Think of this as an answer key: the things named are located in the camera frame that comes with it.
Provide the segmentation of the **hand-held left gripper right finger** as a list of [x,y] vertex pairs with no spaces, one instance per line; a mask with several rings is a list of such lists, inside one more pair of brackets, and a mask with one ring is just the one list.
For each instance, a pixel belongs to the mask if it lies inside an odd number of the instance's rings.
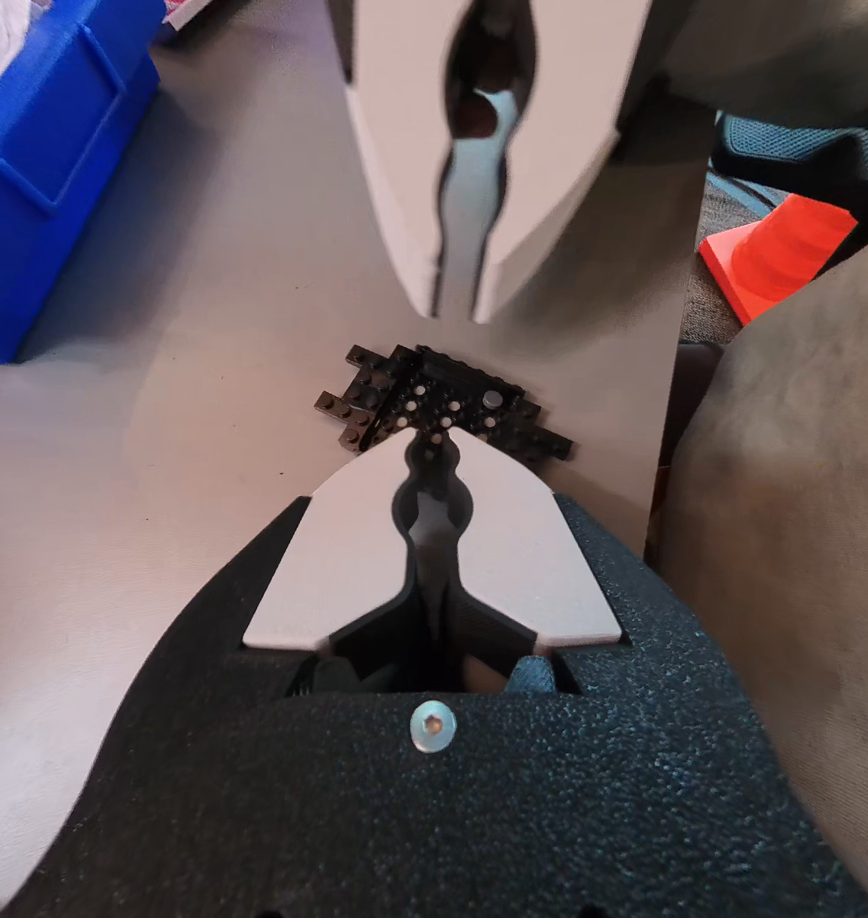
[[551,488],[465,430],[458,460],[455,624],[474,656],[613,645],[622,627]]

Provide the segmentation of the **blue plastic bin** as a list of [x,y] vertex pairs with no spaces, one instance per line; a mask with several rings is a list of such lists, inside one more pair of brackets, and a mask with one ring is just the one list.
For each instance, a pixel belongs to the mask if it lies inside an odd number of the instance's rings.
[[0,363],[33,326],[153,101],[162,1],[52,2],[0,75]]

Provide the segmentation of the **black toy brick chassis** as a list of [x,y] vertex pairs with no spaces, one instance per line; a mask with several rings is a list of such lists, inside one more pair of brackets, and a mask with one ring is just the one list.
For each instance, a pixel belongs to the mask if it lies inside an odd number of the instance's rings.
[[[343,424],[339,443],[351,453],[366,453],[403,430],[439,444],[459,429],[532,468],[570,458],[572,441],[540,426],[541,407],[519,385],[427,346],[397,346],[385,356],[355,345],[346,360],[356,373],[344,394],[324,391],[314,408]],[[500,409],[483,408],[489,389],[503,393]]]

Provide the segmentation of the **person's right forearm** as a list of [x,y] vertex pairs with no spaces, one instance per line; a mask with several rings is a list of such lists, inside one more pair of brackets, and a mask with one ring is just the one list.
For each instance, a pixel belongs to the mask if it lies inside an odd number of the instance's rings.
[[868,1],[702,1],[663,59],[680,97],[792,129],[868,131]]

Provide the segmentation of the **orange traffic cone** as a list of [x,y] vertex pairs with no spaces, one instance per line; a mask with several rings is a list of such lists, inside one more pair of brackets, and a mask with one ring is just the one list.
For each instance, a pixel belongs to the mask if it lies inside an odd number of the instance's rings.
[[706,236],[699,252],[748,326],[809,284],[857,226],[844,208],[791,194],[763,219]]

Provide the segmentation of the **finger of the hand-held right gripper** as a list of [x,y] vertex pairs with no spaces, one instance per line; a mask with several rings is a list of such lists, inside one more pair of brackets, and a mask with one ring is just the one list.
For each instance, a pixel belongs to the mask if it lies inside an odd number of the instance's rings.
[[425,318],[439,312],[450,55],[472,5],[357,1],[351,15],[348,113],[390,264]]
[[611,154],[650,7],[526,2],[534,72],[505,148],[505,193],[488,234],[472,321],[491,322],[531,280]]

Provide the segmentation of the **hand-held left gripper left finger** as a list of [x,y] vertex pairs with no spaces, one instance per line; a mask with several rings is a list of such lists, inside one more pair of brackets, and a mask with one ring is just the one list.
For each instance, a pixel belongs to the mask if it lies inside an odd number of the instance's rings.
[[403,591],[408,544],[394,500],[409,478],[413,429],[343,465],[309,499],[244,633],[254,649],[320,651]]

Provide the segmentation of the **grey desk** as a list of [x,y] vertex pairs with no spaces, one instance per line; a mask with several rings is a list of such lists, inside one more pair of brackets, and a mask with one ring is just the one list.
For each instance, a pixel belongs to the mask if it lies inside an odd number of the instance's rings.
[[641,554],[714,114],[650,101],[552,257],[468,322],[464,253],[417,316],[378,232],[322,2],[235,2],[154,52],[161,90],[22,351],[0,365],[0,909],[198,590],[344,465],[313,407],[354,344],[426,344],[528,390],[547,468]]

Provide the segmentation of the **person's beige clothing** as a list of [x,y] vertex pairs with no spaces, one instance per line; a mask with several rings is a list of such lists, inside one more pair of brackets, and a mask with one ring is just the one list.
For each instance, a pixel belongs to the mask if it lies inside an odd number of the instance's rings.
[[868,893],[868,245],[727,346],[661,526],[662,578]]

